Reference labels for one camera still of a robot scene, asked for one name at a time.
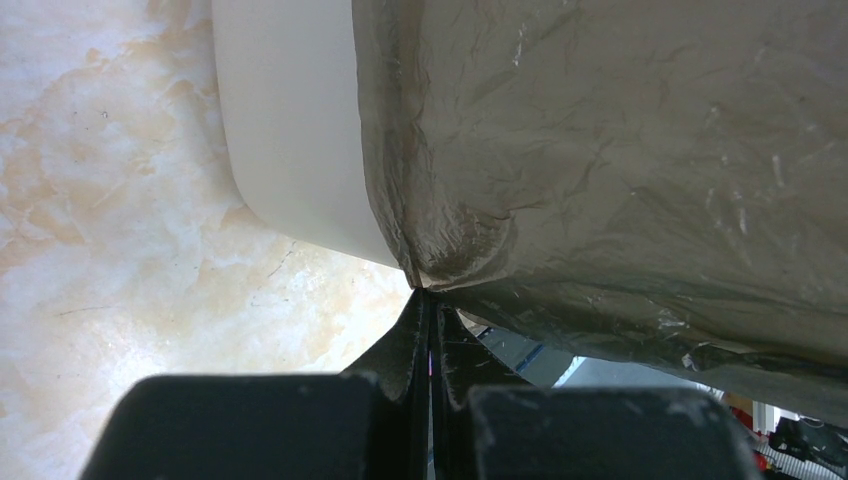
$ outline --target crumpled plastic bag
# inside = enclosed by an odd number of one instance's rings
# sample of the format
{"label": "crumpled plastic bag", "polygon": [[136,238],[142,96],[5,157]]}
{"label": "crumpled plastic bag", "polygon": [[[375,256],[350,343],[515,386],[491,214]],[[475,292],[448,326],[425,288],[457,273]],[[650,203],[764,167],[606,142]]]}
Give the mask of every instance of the crumpled plastic bag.
{"label": "crumpled plastic bag", "polygon": [[413,286],[848,425],[848,3],[353,2]]}

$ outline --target gray plastic bag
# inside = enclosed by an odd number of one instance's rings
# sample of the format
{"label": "gray plastic bag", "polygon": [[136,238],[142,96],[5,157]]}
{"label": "gray plastic bag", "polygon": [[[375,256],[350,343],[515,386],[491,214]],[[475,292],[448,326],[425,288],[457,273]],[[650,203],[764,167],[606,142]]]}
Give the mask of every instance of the gray plastic bag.
{"label": "gray plastic bag", "polygon": [[848,3],[353,2],[414,286],[848,425]]}

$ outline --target red object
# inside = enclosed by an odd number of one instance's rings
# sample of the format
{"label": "red object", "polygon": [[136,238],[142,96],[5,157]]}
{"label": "red object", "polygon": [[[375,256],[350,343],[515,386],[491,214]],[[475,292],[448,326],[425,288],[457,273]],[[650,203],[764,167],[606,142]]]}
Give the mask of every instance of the red object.
{"label": "red object", "polygon": [[739,420],[742,425],[748,427],[748,430],[754,431],[754,418],[748,415],[744,410],[740,410],[736,407],[730,407],[730,412],[733,413],[733,416],[736,417],[736,420]]}

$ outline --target wrinkled plastic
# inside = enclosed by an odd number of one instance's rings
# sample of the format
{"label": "wrinkled plastic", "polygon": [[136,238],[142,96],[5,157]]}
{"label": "wrinkled plastic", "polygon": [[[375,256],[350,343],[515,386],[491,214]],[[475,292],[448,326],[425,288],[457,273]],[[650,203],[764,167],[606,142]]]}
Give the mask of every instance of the wrinkled plastic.
{"label": "wrinkled plastic", "polygon": [[353,2],[410,284],[848,425],[848,3]]}

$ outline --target beige marble surface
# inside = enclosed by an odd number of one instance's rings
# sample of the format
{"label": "beige marble surface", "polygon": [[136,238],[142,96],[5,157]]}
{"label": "beige marble surface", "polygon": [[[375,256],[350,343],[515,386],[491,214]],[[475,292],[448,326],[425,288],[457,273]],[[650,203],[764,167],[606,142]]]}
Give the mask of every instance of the beige marble surface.
{"label": "beige marble surface", "polygon": [[389,328],[400,272],[242,202],[208,1],[0,11],[0,478],[75,476],[144,376],[333,371]]}

